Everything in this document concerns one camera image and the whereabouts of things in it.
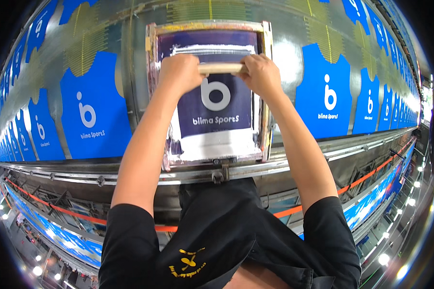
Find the hand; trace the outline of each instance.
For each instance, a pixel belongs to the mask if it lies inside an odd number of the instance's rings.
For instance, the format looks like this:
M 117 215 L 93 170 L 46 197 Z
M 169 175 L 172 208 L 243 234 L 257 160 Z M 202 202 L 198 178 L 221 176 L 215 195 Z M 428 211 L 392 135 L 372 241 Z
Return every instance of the hand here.
M 239 73 L 238 76 L 265 102 L 269 103 L 280 93 L 284 95 L 278 67 L 266 55 L 244 56 L 241 63 L 246 65 L 249 73 Z
M 179 98 L 201 84 L 205 75 L 198 72 L 199 58 L 177 54 L 162 60 L 157 88 L 172 89 Z

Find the person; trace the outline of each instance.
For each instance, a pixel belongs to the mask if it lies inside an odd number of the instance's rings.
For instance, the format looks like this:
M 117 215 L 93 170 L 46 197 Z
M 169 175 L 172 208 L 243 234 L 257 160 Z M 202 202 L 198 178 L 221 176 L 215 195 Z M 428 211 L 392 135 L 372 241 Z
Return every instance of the person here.
M 157 88 L 119 168 L 99 285 L 108 288 L 357 288 L 361 274 L 336 185 L 317 142 L 265 55 L 238 75 L 281 130 L 304 213 L 304 240 L 262 208 L 254 181 L 181 185 L 177 232 L 159 250 L 153 200 L 180 97 L 202 82 L 193 55 L 164 58 Z

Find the black t-shirt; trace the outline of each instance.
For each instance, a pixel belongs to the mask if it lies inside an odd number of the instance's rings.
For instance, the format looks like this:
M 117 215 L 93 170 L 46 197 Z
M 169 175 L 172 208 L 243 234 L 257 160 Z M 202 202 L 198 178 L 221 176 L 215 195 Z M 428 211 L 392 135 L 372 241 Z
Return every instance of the black t-shirt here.
M 198 194 L 162 251 L 151 215 L 116 205 L 108 213 L 100 289 L 222 288 L 243 261 L 292 288 L 358 287 L 359 257 L 339 198 L 307 210 L 302 240 L 243 189 L 214 186 Z

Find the sleeve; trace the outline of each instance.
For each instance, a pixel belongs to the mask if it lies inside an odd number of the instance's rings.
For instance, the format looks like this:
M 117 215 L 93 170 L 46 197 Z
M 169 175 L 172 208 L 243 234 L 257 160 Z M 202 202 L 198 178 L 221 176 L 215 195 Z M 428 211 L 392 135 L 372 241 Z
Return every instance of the sleeve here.
M 99 288 L 144 288 L 154 285 L 159 243 L 153 217 L 144 209 L 120 204 L 108 212 L 98 272 Z
M 326 197 L 309 207 L 304 216 L 304 241 L 336 269 L 335 287 L 358 287 L 360 259 L 339 198 Z

